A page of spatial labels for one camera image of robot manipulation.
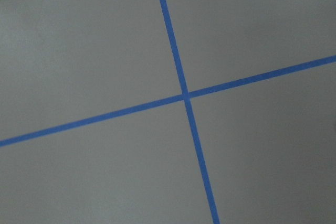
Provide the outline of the brown paper table mat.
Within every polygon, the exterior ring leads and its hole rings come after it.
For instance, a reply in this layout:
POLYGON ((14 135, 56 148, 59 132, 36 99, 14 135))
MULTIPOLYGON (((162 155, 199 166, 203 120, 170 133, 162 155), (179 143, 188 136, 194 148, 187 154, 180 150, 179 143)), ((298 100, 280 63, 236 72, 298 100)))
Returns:
POLYGON ((1 223, 335 223, 335 0, 1 0, 1 223))

